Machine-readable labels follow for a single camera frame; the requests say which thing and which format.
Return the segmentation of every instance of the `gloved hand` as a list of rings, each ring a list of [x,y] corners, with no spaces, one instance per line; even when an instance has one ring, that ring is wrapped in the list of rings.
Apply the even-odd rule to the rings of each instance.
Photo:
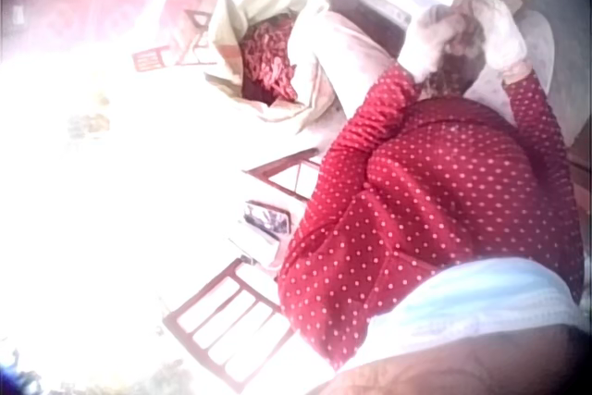
[[[445,45],[466,27],[463,16],[443,5],[430,7],[412,20],[405,44],[399,54],[399,64],[407,69],[417,83],[438,70]]]
[[[500,0],[462,0],[460,9],[483,27],[487,64],[499,71],[507,84],[528,76],[532,65],[526,43],[506,4]]]

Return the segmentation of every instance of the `woman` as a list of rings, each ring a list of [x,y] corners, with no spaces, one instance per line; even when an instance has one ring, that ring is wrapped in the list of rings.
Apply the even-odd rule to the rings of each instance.
[[[508,8],[463,8],[483,29],[516,125],[461,97],[418,102],[467,17],[437,7],[412,23],[398,63],[328,150],[279,275],[286,317],[336,369],[486,334],[554,338],[545,328],[585,326],[559,126]]]

